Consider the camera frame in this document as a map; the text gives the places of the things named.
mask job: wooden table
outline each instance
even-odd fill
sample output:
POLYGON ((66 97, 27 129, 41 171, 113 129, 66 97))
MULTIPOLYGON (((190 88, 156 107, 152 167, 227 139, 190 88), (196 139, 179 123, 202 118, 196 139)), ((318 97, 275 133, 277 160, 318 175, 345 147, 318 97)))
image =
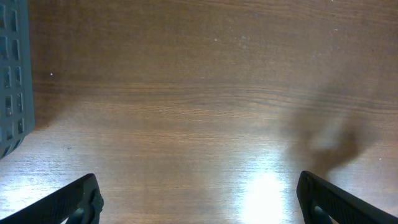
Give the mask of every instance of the wooden table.
POLYGON ((30 1, 0 218, 93 172, 102 223, 302 223, 302 170, 398 215, 397 33, 397 1, 30 1))

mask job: brown wooden tabletop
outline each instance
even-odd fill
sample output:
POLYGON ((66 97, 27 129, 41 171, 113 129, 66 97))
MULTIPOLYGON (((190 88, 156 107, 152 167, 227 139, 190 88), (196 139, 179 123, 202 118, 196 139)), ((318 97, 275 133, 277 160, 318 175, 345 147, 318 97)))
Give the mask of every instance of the brown wooden tabletop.
POLYGON ((302 223, 302 170, 398 215, 397 34, 397 1, 32 0, 0 218, 92 172, 101 223, 302 223))

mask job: basket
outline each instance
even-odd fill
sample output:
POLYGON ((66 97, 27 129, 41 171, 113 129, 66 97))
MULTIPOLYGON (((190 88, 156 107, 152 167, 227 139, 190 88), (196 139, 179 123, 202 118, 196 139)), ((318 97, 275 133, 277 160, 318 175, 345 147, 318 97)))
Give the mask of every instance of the basket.
POLYGON ((27 0, 0 0, 0 159, 34 128, 27 0))

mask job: black object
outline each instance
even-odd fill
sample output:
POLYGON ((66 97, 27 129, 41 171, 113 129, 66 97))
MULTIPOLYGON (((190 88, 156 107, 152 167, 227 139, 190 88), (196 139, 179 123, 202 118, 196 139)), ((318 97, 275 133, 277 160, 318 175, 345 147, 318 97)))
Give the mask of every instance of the black object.
POLYGON ((0 220, 0 224, 98 224, 104 200, 94 174, 87 174, 38 202, 0 220))
POLYGON ((0 159, 34 128, 27 0, 0 0, 0 159))
POLYGON ((309 171, 300 175, 297 197, 306 224, 332 223, 329 216, 338 223, 398 223, 398 218, 309 171))

